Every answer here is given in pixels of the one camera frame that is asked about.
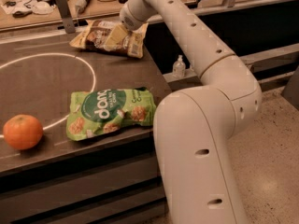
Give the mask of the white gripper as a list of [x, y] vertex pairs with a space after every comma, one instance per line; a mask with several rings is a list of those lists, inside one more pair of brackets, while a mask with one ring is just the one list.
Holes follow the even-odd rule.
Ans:
[[116, 25], [109, 34], [106, 47], [116, 49], [122, 45], [128, 30], [134, 31], [144, 24], [153, 15], [153, 8], [145, 0], [128, 0], [121, 9], [120, 20], [123, 23]]

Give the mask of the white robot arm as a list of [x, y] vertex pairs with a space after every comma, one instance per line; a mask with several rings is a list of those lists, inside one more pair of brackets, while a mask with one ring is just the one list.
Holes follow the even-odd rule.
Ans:
[[200, 86], [175, 91], [153, 122], [156, 156], [173, 224], [249, 224], [227, 141], [258, 115], [260, 85], [235, 53], [180, 0], [128, 0], [126, 28], [160, 14]]

